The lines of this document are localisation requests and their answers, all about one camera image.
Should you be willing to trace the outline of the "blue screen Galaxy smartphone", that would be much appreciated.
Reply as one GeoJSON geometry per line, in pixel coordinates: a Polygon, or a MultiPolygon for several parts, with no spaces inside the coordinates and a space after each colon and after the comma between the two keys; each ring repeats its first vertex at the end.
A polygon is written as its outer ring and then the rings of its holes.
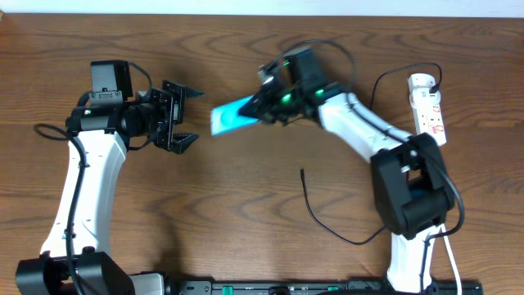
{"type": "Polygon", "coordinates": [[[211,135],[218,136],[258,124],[259,120],[239,114],[240,108],[251,99],[252,96],[249,96],[213,108],[210,112],[211,135]]]}

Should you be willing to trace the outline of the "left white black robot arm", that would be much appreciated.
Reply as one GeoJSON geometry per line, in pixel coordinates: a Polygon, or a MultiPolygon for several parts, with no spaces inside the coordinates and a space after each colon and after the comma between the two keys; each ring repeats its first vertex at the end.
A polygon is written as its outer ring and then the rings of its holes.
{"type": "Polygon", "coordinates": [[[131,138],[176,154],[198,134],[176,133],[187,99],[201,96],[168,80],[134,92],[131,61],[94,61],[92,89],[58,129],[69,147],[69,165],[52,229],[37,258],[22,260],[16,286],[22,294],[177,294],[162,271],[127,274],[111,257],[110,223],[115,186],[131,138]]]}

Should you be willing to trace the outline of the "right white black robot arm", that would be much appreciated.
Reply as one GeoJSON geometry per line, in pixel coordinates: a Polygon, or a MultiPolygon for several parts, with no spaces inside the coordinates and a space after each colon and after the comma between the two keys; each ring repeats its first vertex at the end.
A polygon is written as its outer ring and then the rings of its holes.
{"type": "Polygon", "coordinates": [[[261,68],[260,90],[238,113],[264,123],[288,123],[293,116],[316,120],[353,148],[370,165],[374,202],[391,231],[391,263],[386,277],[396,292],[427,293],[433,241],[459,195],[440,154],[444,129],[438,116],[441,78],[416,73],[408,79],[409,104],[417,133],[388,124],[368,109],[349,87],[330,81],[312,48],[283,55],[281,76],[275,61],[261,68]]]}

